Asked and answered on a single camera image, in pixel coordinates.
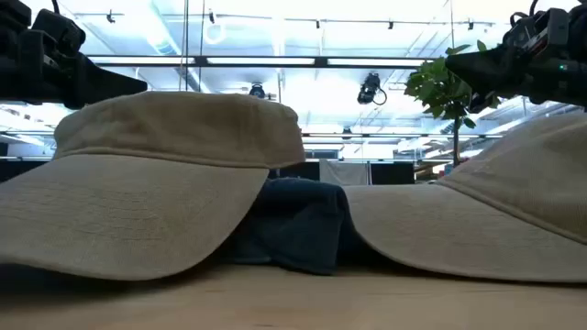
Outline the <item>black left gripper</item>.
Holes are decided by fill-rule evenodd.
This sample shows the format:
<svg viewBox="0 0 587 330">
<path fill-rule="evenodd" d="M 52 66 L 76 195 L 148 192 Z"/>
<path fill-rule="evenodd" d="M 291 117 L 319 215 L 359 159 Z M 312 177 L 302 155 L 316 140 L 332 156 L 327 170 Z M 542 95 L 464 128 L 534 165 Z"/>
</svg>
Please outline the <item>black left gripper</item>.
<svg viewBox="0 0 587 330">
<path fill-rule="evenodd" d="M 0 101 L 61 103 L 79 110 L 146 92 L 136 78 L 104 70 L 81 52 L 68 52 L 47 32 L 0 28 Z"/>
</svg>

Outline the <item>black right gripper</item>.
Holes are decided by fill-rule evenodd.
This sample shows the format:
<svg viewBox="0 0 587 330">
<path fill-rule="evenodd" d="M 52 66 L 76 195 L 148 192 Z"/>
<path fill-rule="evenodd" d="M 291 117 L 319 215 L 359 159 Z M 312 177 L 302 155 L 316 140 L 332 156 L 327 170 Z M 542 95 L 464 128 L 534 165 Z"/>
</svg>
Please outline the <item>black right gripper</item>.
<svg viewBox="0 0 587 330">
<path fill-rule="evenodd" d="M 571 59 L 548 43 L 449 55 L 448 70 L 461 79 L 458 97 L 468 113 L 497 108 L 501 97 L 525 96 L 587 106 L 587 61 Z"/>
</svg>

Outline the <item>beige cotton baseball cap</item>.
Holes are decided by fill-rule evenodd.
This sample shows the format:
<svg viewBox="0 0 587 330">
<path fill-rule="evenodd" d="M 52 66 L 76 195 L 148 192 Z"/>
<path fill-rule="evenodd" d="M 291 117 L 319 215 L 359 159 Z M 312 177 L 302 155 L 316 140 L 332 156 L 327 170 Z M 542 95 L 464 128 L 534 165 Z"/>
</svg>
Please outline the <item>beige cotton baseball cap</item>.
<svg viewBox="0 0 587 330">
<path fill-rule="evenodd" d="M 587 114 L 518 126 L 432 183 L 348 186 L 352 224 L 409 267 L 587 283 Z"/>
<path fill-rule="evenodd" d="M 0 183 L 0 263 L 115 281 L 197 265 L 305 158 L 297 113 L 245 94 L 119 96 L 54 138 L 51 161 Z"/>
</svg>

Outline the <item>dark blue baseball cap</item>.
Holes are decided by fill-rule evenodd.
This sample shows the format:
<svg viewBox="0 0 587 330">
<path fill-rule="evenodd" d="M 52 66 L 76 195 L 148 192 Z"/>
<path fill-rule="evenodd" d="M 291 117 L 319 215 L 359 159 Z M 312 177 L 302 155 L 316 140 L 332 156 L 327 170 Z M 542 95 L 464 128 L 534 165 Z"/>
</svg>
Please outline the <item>dark blue baseball cap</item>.
<svg viewBox="0 0 587 330">
<path fill-rule="evenodd" d="M 300 178 L 267 180 L 223 244 L 225 260 L 331 275 L 368 248 L 351 223 L 342 187 Z"/>
</svg>

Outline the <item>green leafy plant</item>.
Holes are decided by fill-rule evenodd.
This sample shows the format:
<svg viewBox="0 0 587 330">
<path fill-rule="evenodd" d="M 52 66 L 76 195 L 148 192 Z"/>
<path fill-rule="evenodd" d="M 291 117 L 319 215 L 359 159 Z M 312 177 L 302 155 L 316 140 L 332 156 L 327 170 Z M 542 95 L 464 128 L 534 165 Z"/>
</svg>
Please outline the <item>green leafy plant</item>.
<svg viewBox="0 0 587 330">
<path fill-rule="evenodd" d="M 476 123 L 471 118 L 470 110 L 473 88 L 469 82 L 463 81 L 449 70 L 446 61 L 448 56 L 461 54 L 470 46 L 471 44 L 452 45 L 446 49 L 444 57 L 423 62 L 409 75 L 404 90 L 404 94 L 421 103 L 425 114 L 452 123 L 454 166 L 461 164 L 460 128 L 475 128 Z"/>
</svg>

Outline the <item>black framed light bar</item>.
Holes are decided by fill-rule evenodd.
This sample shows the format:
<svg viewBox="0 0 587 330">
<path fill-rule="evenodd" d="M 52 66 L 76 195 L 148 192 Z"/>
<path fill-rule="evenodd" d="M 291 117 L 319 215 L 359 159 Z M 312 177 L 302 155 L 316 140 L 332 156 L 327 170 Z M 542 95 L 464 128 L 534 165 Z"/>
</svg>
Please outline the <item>black framed light bar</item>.
<svg viewBox="0 0 587 330">
<path fill-rule="evenodd" d="M 419 67 L 430 58 L 295 57 L 295 56 L 127 56 L 90 55 L 102 67 L 198 67 L 198 68 L 301 68 L 301 69 L 397 69 Z"/>
</svg>

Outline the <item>black partition panel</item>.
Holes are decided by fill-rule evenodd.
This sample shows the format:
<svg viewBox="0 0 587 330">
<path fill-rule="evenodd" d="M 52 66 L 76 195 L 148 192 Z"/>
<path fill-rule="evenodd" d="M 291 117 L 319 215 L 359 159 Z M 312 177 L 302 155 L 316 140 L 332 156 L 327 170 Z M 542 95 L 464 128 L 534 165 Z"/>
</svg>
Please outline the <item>black partition panel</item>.
<svg viewBox="0 0 587 330">
<path fill-rule="evenodd" d="M 413 163 L 372 163 L 373 185 L 403 185 L 415 183 Z"/>
<path fill-rule="evenodd" d="M 313 181 L 320 180 L 320 169 L 318 162 L 303 162 L 279 169 L 280 178 L 302 178 Z"/>
<path fill-rule="evenodd" d="M 0 183 L 16 179 L 23 182 L 36 182 L 47 179 L 46 160 L 0 161 Z"/>
</svg>

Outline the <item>grey fabric panel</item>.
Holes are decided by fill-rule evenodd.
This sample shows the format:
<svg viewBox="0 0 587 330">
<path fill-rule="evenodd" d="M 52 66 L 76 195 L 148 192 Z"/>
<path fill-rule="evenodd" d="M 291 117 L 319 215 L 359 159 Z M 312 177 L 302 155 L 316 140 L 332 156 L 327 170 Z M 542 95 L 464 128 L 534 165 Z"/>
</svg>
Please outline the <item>grey fabric panel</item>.
<svg viewBox="0 0 587 330">
<path fill-rule="evenodd" d="M 370 165 L 345 161 L 319 161 L 319 180 L 340 186 L 369 185 Z"/>
</svg>

